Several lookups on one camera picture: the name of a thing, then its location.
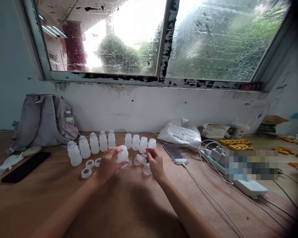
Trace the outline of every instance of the plastic bottle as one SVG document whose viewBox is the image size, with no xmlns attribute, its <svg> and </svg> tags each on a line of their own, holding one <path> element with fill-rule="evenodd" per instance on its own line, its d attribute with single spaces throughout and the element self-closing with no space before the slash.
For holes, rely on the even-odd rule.
<svg viewBox="0 0 298 238">
<path fill-rule="evenodd" d="M 65 120 L 67 122 L 74 122 L 74 117 L 71 114 L 71 111 L 65 111 Z"/>
<path fill-rule="evenodd" d="M 120 162 L 123 162 L 123 161 L 129 162 L 129 158 L 128 158 L 129 153 L 128 153 L 127 147 L 125 145 L 121 145 L 121 146 L 119 146 L 119 148 L 121 148 L 123 151 L 119 152 L 117 155 L 117 164 L 119 164 Z M 127 167 L 127 165 L 128 165 L 128 163 L 124 164 L 122 166 L 122 168 Z"/>
<path fill-rule="evenodd" d="M 150 164 L 148 163 L 148 164 L 145 164 L 144 166 L 143 166 L 143 173 L 145 174 L 145 175 L 148 175 L 148 176 L 150 176 L 151 174 L 152 174 L 152 172 L 151 172 L 151 169 L 150 169 Z"/>
<path fill-rule="evenodd" d="M 90 157 L 90 148 L 87 138 L 85 136 L 80 136 L 78 143 L 80 155 L 83 159 L 88 159 Z"/>
<path fill-rule="evenodd" d="M 108 147 L 116 147 L 115 132 L 113 130 L 108 133 Z"/>
<path fill-rule="evenodd" d="M 106 133 L 104 131 L 101 131 L 99 133 L 99 145 L 100 145 L 101 152 L 104 152 L 105 150 L 108 149 L 107 137 L 106 137 Z"/>
<path fill-rule="evenodd" d="M 127 133 L 125 136 L 125 146 L 127 149 L 131 149 L 131 134 Z"/>
<path fill-rule="evenodd" d="M 82 163 L 82 157 L 80 155 L 77 144 L 74 141 L 69 141 L 67 143 L 67 151 L 71 160 L 72 166 L 78 166 Z"/>
<path fill-rule="evenodd" d="M 99 153 L 99 145 L 98 145 L 98 138 L 95 132 L 92 132 L 89 136 L 89 143 L 90 143 L 90 151 L 93 154 Z"/>
<path fill-rule="evenodd" d="M 229 137 L 233 138 L 235 131 L 237 129 L 237 124 L 238 124 L 238 118 L 234 118 L 233 122 L 229 124 L 230 128 L 227 130 Z"/>
<path fill-rule="evenodd" d="M 144 154 L 146 152 L 147 144 L 148 144 L 147 137 L 141 137 L 141 140 L 139 142 L 139 152 L 141 154 Z"/>
<path fill-rule="evenodd" d="M 150 139 L 148 143 L 148 148 L 156 148 L 157 147 L 157 142 L 155 139 Z"/>
<path fill-rule="evenodd" d="M 139 135 L 134 135 L 133 138 L 132 138 L 132 149 L 137 151 L 139 150 Z"/>
</svg>

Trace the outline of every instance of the black smartphone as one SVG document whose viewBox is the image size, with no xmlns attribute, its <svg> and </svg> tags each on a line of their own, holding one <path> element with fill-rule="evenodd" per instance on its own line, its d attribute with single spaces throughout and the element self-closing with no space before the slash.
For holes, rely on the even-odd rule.
<svg viewBox="0 0 298 238">
<path fill-rule="evenodd" d="M 50 152 L 39 152 L 1 179 L 1 182 L 18 183 L 51 155 Z"/>
</svg>

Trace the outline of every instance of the wet window glass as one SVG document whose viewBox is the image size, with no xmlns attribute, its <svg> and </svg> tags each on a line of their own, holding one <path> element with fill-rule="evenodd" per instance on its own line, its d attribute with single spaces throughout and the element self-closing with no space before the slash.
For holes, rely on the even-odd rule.
<svg viewBox="0 0 298 238">
<path fill-rule="evenodd" d="M 155 75 L 166 0 L 38 1 L 52 70 Z"/>
<path fill-rule="evenodd" d="M 167 77 L 250 81 L 288 7 L 285 0 L 180 1 Z"/>
</svg>

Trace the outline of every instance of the beige fabric bag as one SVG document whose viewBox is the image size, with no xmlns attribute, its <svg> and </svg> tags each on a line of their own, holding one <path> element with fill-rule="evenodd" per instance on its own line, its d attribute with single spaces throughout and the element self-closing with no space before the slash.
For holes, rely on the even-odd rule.
<svg viewBox="0 0 298 238">
<path fill-rule="evenodd" d="M 201 136 L 208 137 L 210 139 L 229 138 L 229 134 L 227 132 L 228 129 L 229 126 L 219 124 L 203 124 L 199 126 Z"/>
</svg>

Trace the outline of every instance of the plastic ring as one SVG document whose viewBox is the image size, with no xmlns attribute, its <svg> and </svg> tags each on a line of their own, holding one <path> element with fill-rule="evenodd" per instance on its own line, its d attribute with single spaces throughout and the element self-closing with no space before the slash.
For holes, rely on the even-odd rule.
<svg viewBox="0 0 298 238">
<path fill-rule="evenodd" d="M 92 170 L 90 168 L 84 168 L 82 170 L 82 178 L 88 178 L 90 175 L 92 174 Z"/>
<path fill-rule="evenodd" d="M 93 168 L 94 167 L 95 162 L 93 160 L 88 160 L 85 164 L 86 168 Z"/>
<path fill-rule="evenodd" d="M 98 158 L 95 160 L 95 167 L 99 167 L 100 161 L 102 160 L 102 158 Z"/>
</svg>

